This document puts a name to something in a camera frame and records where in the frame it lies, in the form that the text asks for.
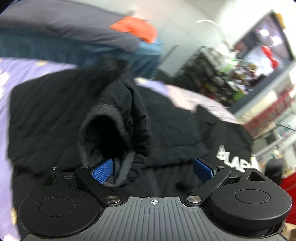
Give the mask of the dark quilted puffer jacket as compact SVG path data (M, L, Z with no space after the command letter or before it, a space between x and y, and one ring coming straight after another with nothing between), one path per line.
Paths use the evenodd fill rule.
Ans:
M15 86L10 94L8 157L21 238L62 238L104 223L121 208L136 220L145 197L178 197L201 185L193 159L208 153L194 113L136 84L123 61L104 58ZM75 170L109 159L104 182L121 204L103 206Z

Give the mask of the grey lavender blanket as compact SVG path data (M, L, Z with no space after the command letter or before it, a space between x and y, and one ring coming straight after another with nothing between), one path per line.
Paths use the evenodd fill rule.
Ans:
M139 38L110 28L122 18L122 15L76 1L17 1L1 13L1 26L26 28L135 52L141 42Z

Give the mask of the orange cloth on bed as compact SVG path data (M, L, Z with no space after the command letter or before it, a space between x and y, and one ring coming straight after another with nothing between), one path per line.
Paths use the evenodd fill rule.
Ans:
M154 43L158 37L157 29L152 24L133 16L126 16L109 27L118 32L129 33L148 44Z

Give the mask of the wall mounted dark screen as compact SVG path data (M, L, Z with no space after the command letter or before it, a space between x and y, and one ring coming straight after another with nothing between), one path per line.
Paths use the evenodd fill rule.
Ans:
M292 62L295 57L280 18L281 15L274 11L262 17L234 44L233 50L237 52L237 58L256 66L262 63L272 70L283 61Z

